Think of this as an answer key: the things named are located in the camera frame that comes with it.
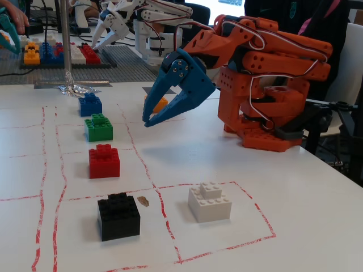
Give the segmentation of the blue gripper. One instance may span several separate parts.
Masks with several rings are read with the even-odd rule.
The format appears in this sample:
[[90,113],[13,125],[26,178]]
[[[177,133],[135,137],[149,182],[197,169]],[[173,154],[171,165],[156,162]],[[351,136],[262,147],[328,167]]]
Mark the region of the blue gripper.
[[[180,87],[180,94],[151,117],[155,107],[172,86]],[[215,91],[206,74],[203,61],[185,50],[177,49],[167,55],[144,102],[142,120],[145,127],[157,125],[198,107]]]

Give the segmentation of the person bare hand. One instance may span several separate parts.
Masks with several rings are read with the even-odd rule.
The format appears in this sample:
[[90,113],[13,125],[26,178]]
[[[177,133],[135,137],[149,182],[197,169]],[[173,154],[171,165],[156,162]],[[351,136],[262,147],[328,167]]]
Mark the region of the person bare hand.
[[25,34],[26,28],[29,27],[29,21],[25,13],[9,1],[4,1],[2,5],[10,14],[16,26],[17,33],[20,35]]

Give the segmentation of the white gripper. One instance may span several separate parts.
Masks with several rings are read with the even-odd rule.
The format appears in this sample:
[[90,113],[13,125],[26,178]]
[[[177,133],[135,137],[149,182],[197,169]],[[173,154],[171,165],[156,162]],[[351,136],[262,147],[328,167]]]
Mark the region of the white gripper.
[[[98,24],[92,37],[92,48],[100,49],[112,42],[125,39],[125,32],[133,32],[134,12],[140,6],[139,1],[103,2]],[[105,38],[101,35],[109,28]]]

